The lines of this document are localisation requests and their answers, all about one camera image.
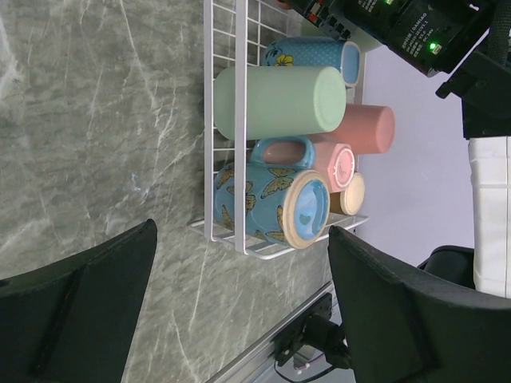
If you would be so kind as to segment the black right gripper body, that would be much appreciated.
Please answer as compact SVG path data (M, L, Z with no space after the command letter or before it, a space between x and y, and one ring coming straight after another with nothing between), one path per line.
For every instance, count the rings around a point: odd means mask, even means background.
M329 38L359 29L427 77L451 73L491 23L490 1L286 1Z

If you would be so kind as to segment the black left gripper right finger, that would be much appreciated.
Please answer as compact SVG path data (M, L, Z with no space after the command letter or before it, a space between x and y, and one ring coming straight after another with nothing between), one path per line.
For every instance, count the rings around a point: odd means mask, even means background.
M358 382L508 382L510 300L431 275L341 227L328 256Z

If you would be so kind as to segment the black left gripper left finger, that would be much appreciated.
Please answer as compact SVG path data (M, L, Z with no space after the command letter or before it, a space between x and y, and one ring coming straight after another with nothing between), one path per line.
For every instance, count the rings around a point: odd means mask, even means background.
M157 245L148 219L1 281L3 382L119 382Z

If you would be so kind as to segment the blue mug grey interior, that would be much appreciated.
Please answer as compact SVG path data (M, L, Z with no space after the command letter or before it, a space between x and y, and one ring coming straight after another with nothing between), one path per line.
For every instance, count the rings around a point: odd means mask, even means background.
M322 37L293 37L274 41L261 58L266 66L331 66L342 75L347 88L358 84L361 52L352 41Z

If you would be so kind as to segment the coral pink tumbler cup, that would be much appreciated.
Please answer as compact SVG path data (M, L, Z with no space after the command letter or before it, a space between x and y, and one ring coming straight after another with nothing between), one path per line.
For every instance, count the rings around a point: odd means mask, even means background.
M383 154L393 144L395 126L394 111L388 106L348 104L343 120L331 135L349 144L356 154Z

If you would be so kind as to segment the steel and brown cup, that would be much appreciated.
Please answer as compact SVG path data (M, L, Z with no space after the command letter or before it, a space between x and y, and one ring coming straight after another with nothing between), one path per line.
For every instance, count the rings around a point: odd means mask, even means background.
M363 204L365 191L365 180L360 172L356 172L346 189L330 194L330 212L343 215L357 214Z

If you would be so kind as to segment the pink faceted mug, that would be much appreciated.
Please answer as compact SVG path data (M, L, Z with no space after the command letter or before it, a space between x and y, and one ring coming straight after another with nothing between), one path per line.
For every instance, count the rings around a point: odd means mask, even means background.
M312 168L324 178L330 193L343 191L355 173L355 155L351 146L322 135L310 135L308 138L315 148Z

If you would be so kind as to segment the blue butterfly mug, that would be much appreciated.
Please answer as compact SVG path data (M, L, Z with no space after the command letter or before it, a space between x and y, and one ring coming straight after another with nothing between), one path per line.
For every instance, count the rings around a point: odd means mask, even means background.
M315 160L306 136L257 141L245 165L247 235L295 249L316 241L327 224L330 194Z

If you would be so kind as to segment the green tumbler cup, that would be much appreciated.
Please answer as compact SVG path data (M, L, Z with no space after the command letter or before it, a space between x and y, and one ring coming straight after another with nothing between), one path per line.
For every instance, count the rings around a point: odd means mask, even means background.
M332 132L346 106L346 87L334 67L247 68L248 140Z

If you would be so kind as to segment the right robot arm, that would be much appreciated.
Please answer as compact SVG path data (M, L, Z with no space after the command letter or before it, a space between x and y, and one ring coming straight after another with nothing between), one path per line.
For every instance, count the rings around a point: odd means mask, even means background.
M283 1L328 37L360 29L461 99L473 189L473 283L510 296L510 4L507 1Z

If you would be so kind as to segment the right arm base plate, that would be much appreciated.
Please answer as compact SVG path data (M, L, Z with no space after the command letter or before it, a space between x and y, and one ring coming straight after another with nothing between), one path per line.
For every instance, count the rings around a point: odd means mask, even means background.
M336 324L331 321L332 310L332 293L325 293L273 338L273 367L285 381L293 382L292 379L281 374L277 368L283 367L304 346L318 350L331 366L321 373L304 379L303 382L312 382L324 377L334 369L352 368L344 326L342 323Z

